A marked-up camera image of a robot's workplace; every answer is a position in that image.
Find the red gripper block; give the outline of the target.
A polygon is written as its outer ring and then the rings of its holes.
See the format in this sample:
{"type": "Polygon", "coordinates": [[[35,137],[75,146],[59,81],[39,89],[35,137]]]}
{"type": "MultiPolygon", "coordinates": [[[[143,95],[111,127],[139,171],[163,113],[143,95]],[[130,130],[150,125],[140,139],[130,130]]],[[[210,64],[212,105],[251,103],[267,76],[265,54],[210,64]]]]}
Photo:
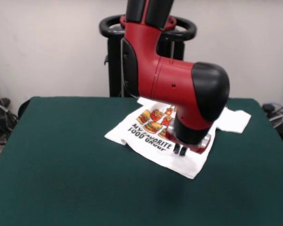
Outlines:
{"type": "Polygon", "coordinates": [[[174,154],[179,154],[180,156],[185,156],[186,152],[188,150],[202,154],[207,148],[211,140],[211,135],[207,134],[198,144],[196,145],[189,145],[185,144],[184,142],[180,141],[176,135],[175,135],[175,130],[172,125],[168,126],[166,130],[166,137],[168,140],[172,141],[175,143],[173,153],[174,154]]]}

